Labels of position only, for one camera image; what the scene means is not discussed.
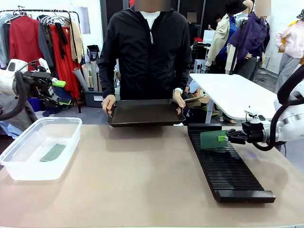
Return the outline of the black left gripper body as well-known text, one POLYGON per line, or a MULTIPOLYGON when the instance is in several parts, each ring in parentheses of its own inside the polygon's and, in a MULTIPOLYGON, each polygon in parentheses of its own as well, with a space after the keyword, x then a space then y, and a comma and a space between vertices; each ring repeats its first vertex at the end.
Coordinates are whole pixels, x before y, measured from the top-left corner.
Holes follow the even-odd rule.
POLYGON ((50 73, 42 71, 27 71, 23 74, 23 80, 28 97, 44 99, 54 94, 50 73))

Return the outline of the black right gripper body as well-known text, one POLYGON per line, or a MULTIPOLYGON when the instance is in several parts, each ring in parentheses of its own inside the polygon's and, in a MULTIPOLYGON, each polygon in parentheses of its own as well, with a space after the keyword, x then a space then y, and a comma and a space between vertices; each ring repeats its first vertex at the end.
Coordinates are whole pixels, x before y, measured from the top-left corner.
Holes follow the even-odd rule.
POLYGON ((246 141, 248 143, 268 143, 270 141, 270 126, 269 121, 242 123, 243 132, 247 135, 246 141))

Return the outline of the person's left hand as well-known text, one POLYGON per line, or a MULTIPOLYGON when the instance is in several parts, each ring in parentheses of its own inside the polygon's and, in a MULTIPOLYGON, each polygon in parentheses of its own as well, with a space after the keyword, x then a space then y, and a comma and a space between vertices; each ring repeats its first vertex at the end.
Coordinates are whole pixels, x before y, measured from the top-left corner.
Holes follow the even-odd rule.
POLYGON ((177 114, 181 114, 183 108, 186 106, 186 103, 181 96, 181 92, 180 91, 173 92, 172 100, 177 104, 177 108, 176 108, 177 114))

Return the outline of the person's right hand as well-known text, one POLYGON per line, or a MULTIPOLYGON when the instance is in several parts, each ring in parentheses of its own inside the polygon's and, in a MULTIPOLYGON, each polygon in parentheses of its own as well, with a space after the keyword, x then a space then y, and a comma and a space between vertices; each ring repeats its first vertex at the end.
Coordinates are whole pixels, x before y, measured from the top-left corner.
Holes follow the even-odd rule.
POLYGON ((102 109, 105 113, 107 113, 109 116, 112 115, 112 107, 116 102, 116 98, 114 95, 108 95, 104 100, 102 101, 102 109))

